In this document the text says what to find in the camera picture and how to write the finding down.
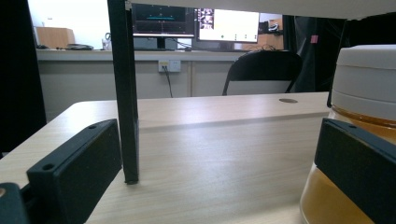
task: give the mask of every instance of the electrical outlet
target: electrical outlet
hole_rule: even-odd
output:
[[[180,60],[170,60],[168,70],[169,72],[180,72],[181,61]]]
[[[163,66],[166,66],[169,71],[169,61],[168,60],[159,60],[158,61],[158,71],[159,72],[165,72],[165,70],[163,70]]]

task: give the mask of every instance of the office chair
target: office chair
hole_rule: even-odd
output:
[[[222,95],[227,95],[230,81],[277,80],[290,84],[290,92],[302,69],[302,59],[290,51],[257,50],[239,57],[230,67]]]

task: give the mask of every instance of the honey jar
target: honey jar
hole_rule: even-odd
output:
[[[330,119],[351,123],[396,145],[396,46],[341,49]],[[312,165],[300,209],[304,223],[374,223]]]

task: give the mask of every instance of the computer monitor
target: computer monitor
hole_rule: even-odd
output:
[[[197,41],[219,41],[223,46],[233,43],[257,43],[260,13],[198,8]]]
[[[165,38],[194,38],[194,9],[132,4],[134,37],[155,37],[157,48],[165,48]]]

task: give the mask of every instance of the white lid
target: white lid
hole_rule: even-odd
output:
[[[396,45],[341,49],[332,104],[350,112],[396,120]]]

